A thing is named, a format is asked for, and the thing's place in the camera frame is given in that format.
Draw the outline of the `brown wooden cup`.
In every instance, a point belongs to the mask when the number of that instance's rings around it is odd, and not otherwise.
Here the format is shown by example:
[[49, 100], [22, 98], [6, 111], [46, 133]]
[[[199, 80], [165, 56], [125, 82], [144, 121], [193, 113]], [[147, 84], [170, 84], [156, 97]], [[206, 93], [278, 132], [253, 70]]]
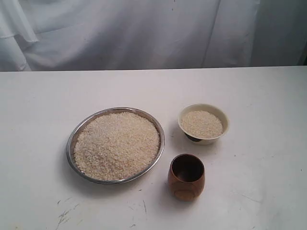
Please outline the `brown wooden cup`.
[[167, 182], [174, 197], [194, 201], [205, 188], [204, 164], [195, 155], [180, 154], [170, 163]]

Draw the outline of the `rice in cream bowl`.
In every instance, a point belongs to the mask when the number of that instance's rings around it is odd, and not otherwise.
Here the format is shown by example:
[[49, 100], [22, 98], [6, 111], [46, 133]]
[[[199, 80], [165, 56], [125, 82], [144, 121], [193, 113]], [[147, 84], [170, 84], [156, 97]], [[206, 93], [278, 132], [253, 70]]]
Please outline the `rice in cream bowl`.
[[182, 116], [180, 124], [184, 131], [196, 138], [216, 138], [223, 134], [221, 120], [207, 111], [188, 112]]

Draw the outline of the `cream ceramic bowl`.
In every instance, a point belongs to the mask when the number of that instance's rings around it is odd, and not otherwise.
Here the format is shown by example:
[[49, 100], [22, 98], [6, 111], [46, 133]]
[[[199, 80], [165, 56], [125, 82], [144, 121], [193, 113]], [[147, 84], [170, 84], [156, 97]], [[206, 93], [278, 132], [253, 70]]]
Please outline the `cream ceramic bowl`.
[[[223, 134], [221, 134], [220, 136], [218, 136], [216, 138], [209, 138], [209, 139], [196, 138], [196, 137], [193, 137], [191, 134], [188, 134], [182, 128], [182, 126], [180, 124], [180, 120], [181, 120], [183, 115], [185, 115], [186, 113], [191, 112], [191, 111], [207, 111], [209, 113], [212, 113], [216, 117], [218, 117], [221, 120], [222, 125], [223, 125]], [[180, 112], [178, 119], [177, 119], [177, 122], [178, 122], [180, 129], [184, 132], [185, 136], [190, 141], [192, 141], [193, 143], [199, 144], [199, 145], [209, 145], [209, 144], [216, 142], [220, 137], [222, 137], [228, 131], [228, 125], [229, 125], [228, 118], [224, 114], [224, 112], [221, 111], [220, 109], [218, 109], [217, 107], [215, 107], [213, 105], [209, 105], [209, 104], [193, 104], [193, 105], [190, 105], [190, 106], [184, 108]]]

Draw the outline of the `rice heap in tray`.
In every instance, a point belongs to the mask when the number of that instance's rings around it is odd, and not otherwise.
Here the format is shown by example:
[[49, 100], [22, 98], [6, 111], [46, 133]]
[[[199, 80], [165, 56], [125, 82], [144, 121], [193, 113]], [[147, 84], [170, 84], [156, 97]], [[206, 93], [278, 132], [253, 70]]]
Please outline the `rice heap in tray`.
[[131, 112], [102, 115], [78, 136], [74, 158], [85, 175], [114, 181], [134, 176], [156, 157], [159, 135], [148, 119]]

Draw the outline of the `round steel rice tray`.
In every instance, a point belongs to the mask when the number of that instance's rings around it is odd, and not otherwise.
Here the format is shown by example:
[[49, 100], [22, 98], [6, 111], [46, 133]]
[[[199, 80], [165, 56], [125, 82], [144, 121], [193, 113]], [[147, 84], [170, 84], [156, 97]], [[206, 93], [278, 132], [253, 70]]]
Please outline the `round steel rice tray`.
[[[157, 133], [159, 135], [159, 148], [158, 148], [158, 152], [156, 154], [156, 157], [153, 159], [153, 161], [149, 164], [149, 166], [147, 166], [144, 170], [142, 170], [141, 172], [125, 178], [125, 179], [120, 179], [120, 180], [112, 180], [112, 181], [105, 181], [105, 180], [98, 180], [95, 179], [93, 177], [87, 176], [85, 175], [77, 166], [76, 162], [75, 162], [75, 158], [74, 158], [74, 149], [77, 143], [77, 139], [79, 137], [79, 135], [81, 134], [81, 132], [85, 129], [85, 127], [92, 122], [93, 120], [95, 120], [96, 118], [103, 116], [103, 115], [108, 115], [108, 114], [117, 114], [117, 113], [122, 113], [122, 112], [130, 112], [130, 113], [134, 113], [137, 114], [143, 118], [146, 118], [147, 120], [149, 120], [150, 122], [153, 123], [153, 125], [155, 126]], [[84, 178], [87, 181], [90, 181], [92, 183], [96, 183], [96, 184], [103, 184], [103, 185], [114, 185], [114, 184], [123, 184], [123, 183], [127, 183], [130, 181], [133, 181], [141, 176], [143, 176], [144, 174], [146, 174], [149, 170], [151, 170], [159, 161], [163, 151], [165, 148], [165, 134], [164, 134], [164, 130], [162, 128], [162, 126], [160, 125], [160, 123], [158, 122], [158, 120], [156, 120], [151, 114], [137, 109], [137, 108], [131, 108], [131, 107], [114, 107], [114, 108], [108, 108], [102, 111], [98, 111], [92, 115], [90, 115], [89, 117], [85, 118], [80, 124], [78, 124], [78, 126], [72, 131], [72, 133], [69, 136], [69, 139], [67, 141], [67, 145], [66, 145], [66, 156], [67, 156], [67, 161], [70, 165], [70, 167], [82, 178]]]

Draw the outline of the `white cloth backdrop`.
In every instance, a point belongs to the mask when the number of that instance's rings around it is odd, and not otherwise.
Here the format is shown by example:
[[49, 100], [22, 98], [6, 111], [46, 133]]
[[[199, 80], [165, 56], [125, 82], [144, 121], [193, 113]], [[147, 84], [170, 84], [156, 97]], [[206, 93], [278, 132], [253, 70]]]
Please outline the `white cloth backdrop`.
[[304, 0], [3, 0], [1, 71], [301, 65]]

